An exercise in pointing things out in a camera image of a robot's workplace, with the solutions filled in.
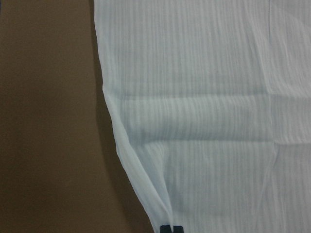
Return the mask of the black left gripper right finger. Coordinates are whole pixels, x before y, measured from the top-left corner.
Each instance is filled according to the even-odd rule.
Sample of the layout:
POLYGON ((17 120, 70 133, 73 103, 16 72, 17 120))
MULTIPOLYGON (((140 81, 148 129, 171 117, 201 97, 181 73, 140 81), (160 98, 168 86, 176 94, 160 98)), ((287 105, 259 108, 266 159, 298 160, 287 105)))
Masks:
POLYGON ((184 233, 182 226, 173 226, 173 233, 184 233))

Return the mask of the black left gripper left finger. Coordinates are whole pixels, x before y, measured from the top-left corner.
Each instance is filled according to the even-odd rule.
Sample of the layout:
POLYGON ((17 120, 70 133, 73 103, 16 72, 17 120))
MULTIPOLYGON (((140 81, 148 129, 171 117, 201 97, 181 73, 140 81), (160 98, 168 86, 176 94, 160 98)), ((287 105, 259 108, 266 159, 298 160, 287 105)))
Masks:
POLYGON ((160 226, 160 233, 173 233, 170 225, 160 226))

